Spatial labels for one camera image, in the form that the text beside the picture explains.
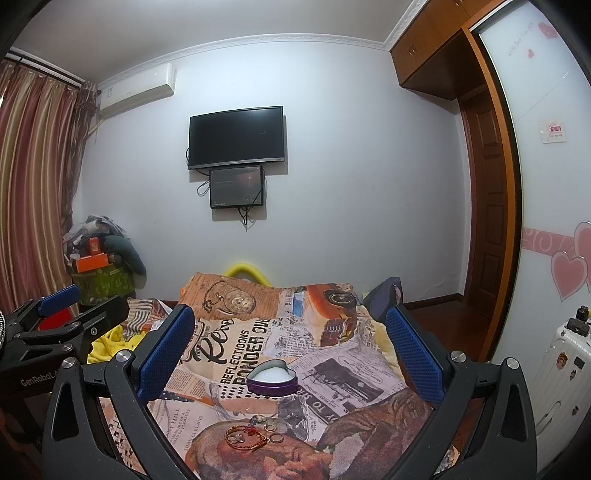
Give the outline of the small black wall monitor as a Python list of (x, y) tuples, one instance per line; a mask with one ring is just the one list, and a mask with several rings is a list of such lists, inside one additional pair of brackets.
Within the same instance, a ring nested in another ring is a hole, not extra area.
[(238, 166), (212, 169), (209, 172), (211, 209), (263, 206), (263, 167)]

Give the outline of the white suitcase with stickers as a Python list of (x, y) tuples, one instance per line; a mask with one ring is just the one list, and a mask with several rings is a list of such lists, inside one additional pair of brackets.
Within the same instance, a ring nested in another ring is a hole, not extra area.
[(590, 408), (590, 310), (560, 325), (530, 388), (537, 470), (543, 471), (576, 435)]

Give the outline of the white air conditioner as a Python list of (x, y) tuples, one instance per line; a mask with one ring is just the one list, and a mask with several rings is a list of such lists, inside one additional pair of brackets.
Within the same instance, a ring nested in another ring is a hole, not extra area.
[(108, 119), (148, 103), (171, 97), (176, 68), (171, 63), (144, 70), (102, 88), (99, 115)]

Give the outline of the dark green stuffed pillow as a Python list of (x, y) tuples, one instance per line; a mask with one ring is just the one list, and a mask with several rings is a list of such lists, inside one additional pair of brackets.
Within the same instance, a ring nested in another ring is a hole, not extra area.
[(118, 256), (121, 262), (130, 270), (134, 286), (143, 289), (147, 282), (146, 267), (130, 240), (125, 237), (108, 235), (102, 243), (102, 249), (107, 254)]

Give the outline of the orange box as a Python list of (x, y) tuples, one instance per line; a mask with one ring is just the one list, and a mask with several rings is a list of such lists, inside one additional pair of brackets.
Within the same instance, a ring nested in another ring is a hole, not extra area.
[(108, 266), (109, 257), (106, 253), (81, 257), (75, 261), (75, 271), (77, 273), (87, 273)]

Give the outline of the purple heart-shaped jewelry box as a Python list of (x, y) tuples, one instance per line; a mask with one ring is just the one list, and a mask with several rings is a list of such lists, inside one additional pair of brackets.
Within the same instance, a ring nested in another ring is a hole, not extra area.
[(283, 397), (297, 392), (297, 373), (287, 362), (273, 359), (254, 368), (246, 377), (249, 392), (260, 396)]

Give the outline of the brown wooden door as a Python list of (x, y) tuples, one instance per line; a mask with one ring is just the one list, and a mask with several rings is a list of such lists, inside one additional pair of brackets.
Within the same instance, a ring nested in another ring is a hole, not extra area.
[(489, 91), (481, 87), (460, 99), (471, 178), (471, 246), (465, 303), (483, 324), (477, 358), (489, 351), (488, 334), (499, 299), (507, 229), (505, 157)]

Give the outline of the striped red curtain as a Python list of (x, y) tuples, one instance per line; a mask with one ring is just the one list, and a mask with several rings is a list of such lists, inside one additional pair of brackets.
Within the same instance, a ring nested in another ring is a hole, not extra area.
[(97, 105), (91, 82), (73, 88), (1, 63), (1, 310), (69, 285), (62, 241)]

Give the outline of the yellow cloth garment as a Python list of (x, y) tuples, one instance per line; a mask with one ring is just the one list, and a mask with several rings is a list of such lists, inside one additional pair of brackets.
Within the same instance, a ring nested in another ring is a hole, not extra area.
[(132, 334), (129, 329), (118, 325), (92, 342), (86, 363), (104, 363), (122, 350), (134, 351), (145, 336), (145, 331)]

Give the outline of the dark blue bag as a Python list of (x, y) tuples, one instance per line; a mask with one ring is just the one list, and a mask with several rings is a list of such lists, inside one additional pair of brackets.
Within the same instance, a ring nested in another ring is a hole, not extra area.
[(374, 320), (385, 323), (388, 312), (403, 301), (401, 278), (389, 277), (363, 297), (363, 306)]

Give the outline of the printed newspaper-pattern bedspread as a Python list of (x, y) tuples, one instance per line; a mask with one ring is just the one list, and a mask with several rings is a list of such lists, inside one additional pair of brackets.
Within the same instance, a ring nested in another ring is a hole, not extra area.
[[(382, 479), (432, 414), (348, 284), (199, 273), (180, 300), (192, 337), (148, 410), (200, 479)], [(297, 373), (293, 395), (247, 389), (273, 359)]]

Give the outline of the wooden wardrobe cabinet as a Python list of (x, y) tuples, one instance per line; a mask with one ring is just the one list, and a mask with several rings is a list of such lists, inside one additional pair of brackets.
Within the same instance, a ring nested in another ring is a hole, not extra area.
[(470, 29), (498, 1), (428, 1), (394, 43), (391, 57), (401, 87), (445, 100), (498, 88)]

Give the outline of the white sliding wardrobe door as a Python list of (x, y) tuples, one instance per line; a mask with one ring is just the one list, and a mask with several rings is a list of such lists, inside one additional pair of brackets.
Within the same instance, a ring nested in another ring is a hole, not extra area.
[(494, 357), (533, 380), (559, 324), (590, 303), (590, 83), (531, 1), (504, 2), (472, 31), (500, 81), (521, 178), (517, 277)]

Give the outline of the black wall television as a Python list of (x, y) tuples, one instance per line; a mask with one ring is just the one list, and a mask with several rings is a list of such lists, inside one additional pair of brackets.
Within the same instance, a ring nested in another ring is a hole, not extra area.
[(189, 119), (186, 161), (190, 170), (286, 158), (283, 106), (219, 111)]

